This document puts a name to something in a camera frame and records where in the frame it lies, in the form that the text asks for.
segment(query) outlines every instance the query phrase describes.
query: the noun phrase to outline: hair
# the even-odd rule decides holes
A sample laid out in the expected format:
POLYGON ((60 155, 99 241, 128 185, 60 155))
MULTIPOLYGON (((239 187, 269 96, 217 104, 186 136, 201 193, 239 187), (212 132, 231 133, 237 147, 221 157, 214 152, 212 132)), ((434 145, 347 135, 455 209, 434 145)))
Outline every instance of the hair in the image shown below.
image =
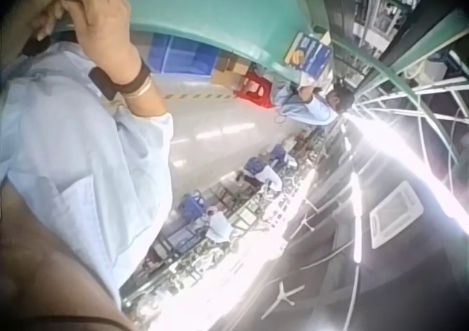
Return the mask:
POLYGON ((335 82, 334 91, 337 93, 337 97, 340 99, 336 111, 338 113, 344 113, 345 111, 349 110, 352 107, 353 102, 355 102, 355 96, 353 95, 353 92, 344 86, 343 80, 335 82))

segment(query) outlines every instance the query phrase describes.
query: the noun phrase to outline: ceiling vent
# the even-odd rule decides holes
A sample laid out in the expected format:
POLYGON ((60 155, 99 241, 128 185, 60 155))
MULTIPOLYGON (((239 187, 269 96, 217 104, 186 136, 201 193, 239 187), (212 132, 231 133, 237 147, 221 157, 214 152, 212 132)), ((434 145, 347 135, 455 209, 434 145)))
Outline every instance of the ceiling vent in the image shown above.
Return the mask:
POLYGON ((379 203, 370 213, 372 248, 376 249, 404 231, 424 213, 418 196, 403 181, 392 193, 379 203))

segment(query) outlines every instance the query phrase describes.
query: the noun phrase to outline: red plastic stool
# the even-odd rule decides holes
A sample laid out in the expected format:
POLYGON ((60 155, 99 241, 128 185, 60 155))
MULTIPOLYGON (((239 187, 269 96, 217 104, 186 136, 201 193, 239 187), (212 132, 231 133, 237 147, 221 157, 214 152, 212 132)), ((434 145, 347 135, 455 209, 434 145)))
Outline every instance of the red plastic stool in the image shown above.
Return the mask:
POLYGON ((270 100, 271 89, 272 83, 269 80, 258 76, 253 71, 248 71, 244 75, 244 81, 241 89, 239 91, 234 91, 234 95, 239 98, 249 100, 258 106, 262 106, 263 108, 273 108, 274 104, 272 104, 270 100), (249 90, 250 82, 257 83, 256 91, 249 90))

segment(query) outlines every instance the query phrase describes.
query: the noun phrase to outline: light blue shirt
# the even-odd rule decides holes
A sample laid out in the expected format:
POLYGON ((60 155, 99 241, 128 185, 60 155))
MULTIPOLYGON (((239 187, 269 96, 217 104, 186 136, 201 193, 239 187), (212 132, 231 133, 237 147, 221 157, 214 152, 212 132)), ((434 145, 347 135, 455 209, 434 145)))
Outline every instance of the light blue shirt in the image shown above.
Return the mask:
POLYGON ((280 108, 281 115, 305 124, 325 126, 338 116, 319 95, 315 95, 310 103, 301 103, 300 97, 292 93, 288 83, 274 82, 271 99, 280 108))
POLYGON ((119 287, 147 254, 171 209, 170 114, 112 116, 79 45, 61 42, 7 71, 0 179, 93 269, 119 287))

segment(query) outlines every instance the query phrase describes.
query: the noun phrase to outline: white floor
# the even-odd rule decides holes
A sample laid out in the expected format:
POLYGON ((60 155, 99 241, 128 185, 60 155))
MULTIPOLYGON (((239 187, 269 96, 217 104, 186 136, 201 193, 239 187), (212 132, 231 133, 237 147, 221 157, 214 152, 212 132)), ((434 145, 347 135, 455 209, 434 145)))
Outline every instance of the white floor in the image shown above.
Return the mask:
POLYGON ((175 204, 299 131, 291 122, 277 124, 275 111, 235 99, 222 87, 175 85, 161 76, 160 88, 174 117, 170 166, 175 204))

